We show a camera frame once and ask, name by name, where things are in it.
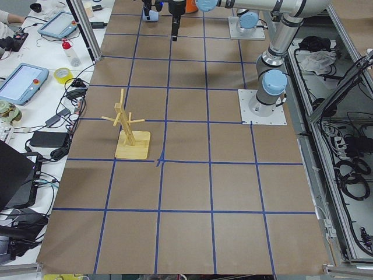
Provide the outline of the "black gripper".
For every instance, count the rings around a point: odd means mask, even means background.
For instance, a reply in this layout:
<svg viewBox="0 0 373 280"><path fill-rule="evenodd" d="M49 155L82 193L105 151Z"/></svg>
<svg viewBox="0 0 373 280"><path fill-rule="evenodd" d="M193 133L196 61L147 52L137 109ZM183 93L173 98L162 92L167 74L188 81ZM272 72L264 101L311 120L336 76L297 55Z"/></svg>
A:
<svg viewBox="0 0 373 280"><path fill-rule="evenodd" d="M186 10L186 0L169 0L169 12L173 15L171 25L172 41L178 40L178 31L180 28L181 16Z"/></svg>
<svg viewBox="0 0 373 280"><path fill-rule="evenodd" d="M152 7L154 7L156 11L161 11L163 8L163 2L159 0L142 0L142 2L145 20L150 20L150 11Z"/></svg>

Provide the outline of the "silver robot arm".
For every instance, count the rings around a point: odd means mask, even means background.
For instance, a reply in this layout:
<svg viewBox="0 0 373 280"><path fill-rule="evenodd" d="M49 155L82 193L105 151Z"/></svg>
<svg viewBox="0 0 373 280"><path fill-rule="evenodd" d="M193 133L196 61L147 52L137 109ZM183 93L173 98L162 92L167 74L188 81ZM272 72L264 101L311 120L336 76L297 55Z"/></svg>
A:
<svg viewBox="0 0 373 280"><path fill-rule="evenodd" d="M256 63L258 69L276 69L283 65L283 58L305 18L323 12L330 1L326 0L242 0L242 1L196 1L198 9L209 12L216 7L246 9L282 13L274 37L268 49Z"/></svg>
<svg viewBox="0 0 373 280"><path fill-rule="evenodd" d="M177 33L180 28L181 16L185 13L192 13L191 9L202 10L204 12L211 11L221 1L142 1L143 2L143 16L146 20L150 21L150 11L154 6L159 12L163 8L163 3L168 3L168 11L172 15L172 33ZM243 9L242 12L237 12L239 24L242 28L250 29L256 27L259 20L257 12L250 12Z"/></svg>

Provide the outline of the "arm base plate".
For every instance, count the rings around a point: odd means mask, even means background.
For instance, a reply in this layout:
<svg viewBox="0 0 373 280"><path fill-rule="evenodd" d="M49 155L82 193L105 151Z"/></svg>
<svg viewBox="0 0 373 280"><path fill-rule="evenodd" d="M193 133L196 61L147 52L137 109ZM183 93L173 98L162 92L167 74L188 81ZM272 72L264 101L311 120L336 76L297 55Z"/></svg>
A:
<svg viewBox="0 0 373 280"><path fill-rule="evenodd" d="M264 105L256 98L257 90L238 90L241 122L245 125L287 125L281 98L273 105Z"/></svg>
<svg viewBox="0 0 373 280"><path fill-rule="evenodd" d="M258 17L229 16L230 38L235 40L265 40L264 28Z"/></svg>

